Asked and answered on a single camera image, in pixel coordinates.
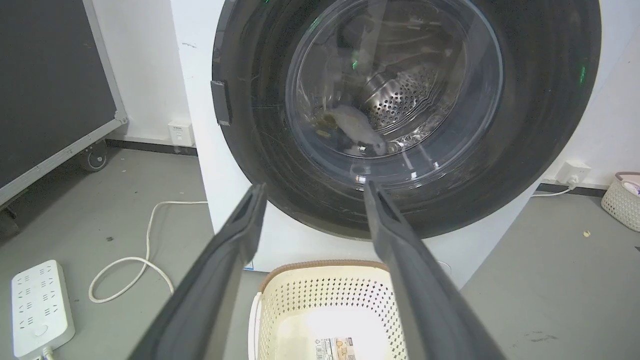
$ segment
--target label sticker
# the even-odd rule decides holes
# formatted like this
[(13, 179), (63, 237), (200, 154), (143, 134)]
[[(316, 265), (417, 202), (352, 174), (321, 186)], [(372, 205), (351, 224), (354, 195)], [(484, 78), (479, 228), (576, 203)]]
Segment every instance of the label sticker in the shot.
[(356, 360), (352, 338), (316, 339), (316, 360)]

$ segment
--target basket bottom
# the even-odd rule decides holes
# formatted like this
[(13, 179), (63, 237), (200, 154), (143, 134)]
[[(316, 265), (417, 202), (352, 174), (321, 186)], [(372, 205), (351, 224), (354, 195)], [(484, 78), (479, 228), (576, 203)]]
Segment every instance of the basket bottom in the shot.
[(393, 359), (394, 347), (404, 350), (401, 334), (385, 321), (381, 311), (359, 307), (324, 307), (297, 310), (279, 316), (274, 323), (268, 359), (347, 360), (338, 354), (323, 355), (325, 339), (351, 338), (356, 360)]

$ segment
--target laundry basket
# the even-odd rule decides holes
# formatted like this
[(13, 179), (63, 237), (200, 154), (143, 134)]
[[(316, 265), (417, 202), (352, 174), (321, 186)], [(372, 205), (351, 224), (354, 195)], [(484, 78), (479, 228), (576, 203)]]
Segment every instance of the laundry basket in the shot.
[(640, 231), (640, 197), (625, 188), (640, 183), (640, 172), (618, 172), (602, 197), (602, 208), (629, 229)]
[(312, 261), (281, 266), (256, 294), (249, 360), (406, 359), (384, 264)]

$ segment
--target round black door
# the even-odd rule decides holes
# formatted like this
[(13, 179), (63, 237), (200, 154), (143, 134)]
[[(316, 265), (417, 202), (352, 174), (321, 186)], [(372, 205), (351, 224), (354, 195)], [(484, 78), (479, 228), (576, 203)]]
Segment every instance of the round black door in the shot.
[(551, 164), (589, 100), (600, 30), (597, 0), (227, 0), (216, 117), (296, 220), (368, 238), (375, 179), (427, 238)]

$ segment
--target front-loading washing machine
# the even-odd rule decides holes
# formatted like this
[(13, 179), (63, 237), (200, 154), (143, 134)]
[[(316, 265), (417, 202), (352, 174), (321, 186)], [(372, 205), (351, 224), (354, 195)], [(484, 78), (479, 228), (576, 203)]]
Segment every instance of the front-loading washing machine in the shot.
[(571, 137), (600, 59), (597, 0), (172, 6), (214, 228), (266, 183), (249, 265), (265, 272), (377, 260), (373, 179), (462, 287)]

